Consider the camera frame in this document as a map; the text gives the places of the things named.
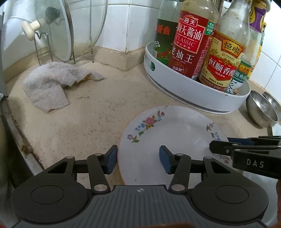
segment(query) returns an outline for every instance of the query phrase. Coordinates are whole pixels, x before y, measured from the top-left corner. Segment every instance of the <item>floral plate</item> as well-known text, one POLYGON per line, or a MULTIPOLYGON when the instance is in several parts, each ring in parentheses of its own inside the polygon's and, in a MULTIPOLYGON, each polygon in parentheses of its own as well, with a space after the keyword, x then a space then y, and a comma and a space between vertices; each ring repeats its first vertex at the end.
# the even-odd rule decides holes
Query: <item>floral plate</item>
MULTIPOLYGON (((209 150, 212 140, 228 141, 220 128, 209 118, 181 106, 159 106, 134 118, 125 129, 118 151, 118 164, 127 185, 169 186, 168 175, 159 159, 159 147, 165 145, 173 154, 183 153, 192 159, 212 156, 228 166, 229 157, 209 150)), ((200 174, 191 174, 189 188, 201 181, 200 174)))

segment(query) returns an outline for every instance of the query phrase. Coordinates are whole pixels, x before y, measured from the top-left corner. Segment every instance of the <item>haitian soy sauce bottle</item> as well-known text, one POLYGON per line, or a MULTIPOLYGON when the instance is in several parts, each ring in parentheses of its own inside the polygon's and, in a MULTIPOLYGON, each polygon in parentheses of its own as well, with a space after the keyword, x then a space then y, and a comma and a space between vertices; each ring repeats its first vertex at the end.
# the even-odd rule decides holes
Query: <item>haitian soy sauce bottle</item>
POLYGON ((219 12, 213 1, 185 0, 182 3, 168 66, 196 80, 208 53, 218 19, 219 12))

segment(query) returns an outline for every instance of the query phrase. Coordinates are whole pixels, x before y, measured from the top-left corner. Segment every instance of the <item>vinegar bottle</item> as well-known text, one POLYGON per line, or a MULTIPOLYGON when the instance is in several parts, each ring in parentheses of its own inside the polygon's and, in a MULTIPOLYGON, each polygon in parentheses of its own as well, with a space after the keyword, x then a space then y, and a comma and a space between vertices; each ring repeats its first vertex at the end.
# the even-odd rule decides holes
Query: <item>vinegar bottle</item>
POLYGON ((219 19, 199 81, 224 92, 250 40, 251 0, 234 0, 219 19))

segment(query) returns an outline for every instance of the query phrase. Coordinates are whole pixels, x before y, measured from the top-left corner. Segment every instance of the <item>red label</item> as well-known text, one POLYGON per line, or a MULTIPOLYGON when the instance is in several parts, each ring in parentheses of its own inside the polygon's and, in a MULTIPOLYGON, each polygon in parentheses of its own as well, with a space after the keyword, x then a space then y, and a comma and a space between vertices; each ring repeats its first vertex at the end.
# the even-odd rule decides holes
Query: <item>red label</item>
POLYGON ((227 81, 233 77, 237 67, 214 55, 209 55, 207 69, 218 81, 227 81))
POLYGON ((181 11, 169 67, 196 79, 208 53, 215 23, 206 18, 181 11))
POLYGON ((180 18, 178 21, 174 44, 184 50, 197 54, 209 20, 203 18, 206 20, 204 23, 205 27, 203 27, 198 24, 199 18, 195 18, 191 13, 186 11, 182 11, 181 14, 183 14, 183 12, 188 15, 183 16, 183 18, 180 18))

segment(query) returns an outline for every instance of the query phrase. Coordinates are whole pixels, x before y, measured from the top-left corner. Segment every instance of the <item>circular pad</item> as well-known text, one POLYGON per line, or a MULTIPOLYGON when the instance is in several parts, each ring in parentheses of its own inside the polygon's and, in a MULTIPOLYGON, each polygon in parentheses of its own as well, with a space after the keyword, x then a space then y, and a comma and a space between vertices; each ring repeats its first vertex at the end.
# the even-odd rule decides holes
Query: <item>circular pad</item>
POLYGON ((194 187, 191 200, 206 217, 242 224, 262 218, 268 196, 262 187, 242 175, 215 174, 194 187))
POLYGON ((11 202, 19 219, 52 224, 83 210, 88 194, 82 184, 65 174, 39 174, 16 188, 11 202))

